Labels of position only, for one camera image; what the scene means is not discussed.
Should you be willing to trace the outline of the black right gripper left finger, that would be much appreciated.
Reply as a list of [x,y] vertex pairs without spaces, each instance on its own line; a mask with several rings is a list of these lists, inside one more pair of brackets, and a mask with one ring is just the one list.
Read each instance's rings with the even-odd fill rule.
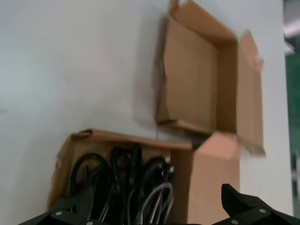
[[93,188],[86,187],[70,198],[58,200],[47,212],[22,222],[23,225],[104,225],[91,218]]

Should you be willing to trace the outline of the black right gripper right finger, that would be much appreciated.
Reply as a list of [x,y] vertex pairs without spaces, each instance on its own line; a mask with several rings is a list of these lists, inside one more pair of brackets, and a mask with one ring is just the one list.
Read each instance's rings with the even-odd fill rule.
[[221,203],[229,218],[223,225],[291,225],[292,216],[271,208],[257,196],[238,192],[230,184],[221,187]]

